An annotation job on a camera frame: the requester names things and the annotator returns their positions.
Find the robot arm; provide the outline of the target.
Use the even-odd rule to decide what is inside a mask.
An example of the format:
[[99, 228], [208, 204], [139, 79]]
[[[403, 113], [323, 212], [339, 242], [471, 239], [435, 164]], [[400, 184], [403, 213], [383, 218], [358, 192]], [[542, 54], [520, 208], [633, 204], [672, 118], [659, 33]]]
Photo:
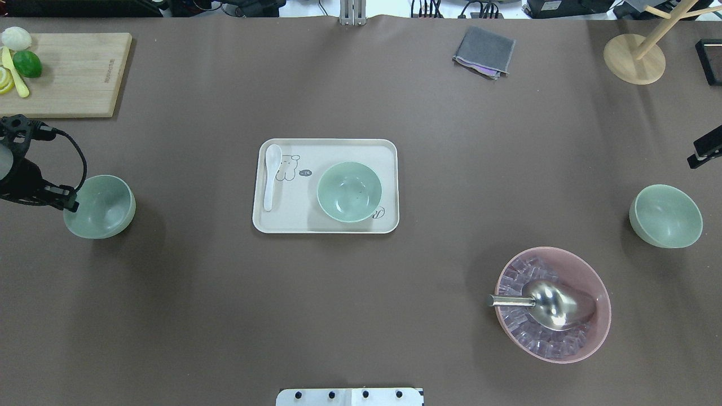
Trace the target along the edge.
[[20, 205], [52, 206], [71, 213], [80, 205], [74, 187], [47, 182], [38, 165], [13, 154], [5, 145], [2, 146], [1, 198]]

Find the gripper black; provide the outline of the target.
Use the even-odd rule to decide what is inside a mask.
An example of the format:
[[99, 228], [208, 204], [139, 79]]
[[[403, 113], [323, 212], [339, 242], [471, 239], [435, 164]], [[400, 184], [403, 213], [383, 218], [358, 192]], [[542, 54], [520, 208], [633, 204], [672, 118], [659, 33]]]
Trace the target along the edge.
[[25, 158], [15, 172], [2, 180], [1, 198], [21, 205], [52, 205], [70, 213], [76, 213], [79, 208], [74, 187], [56, 187], [47, 182], [38, 165]]

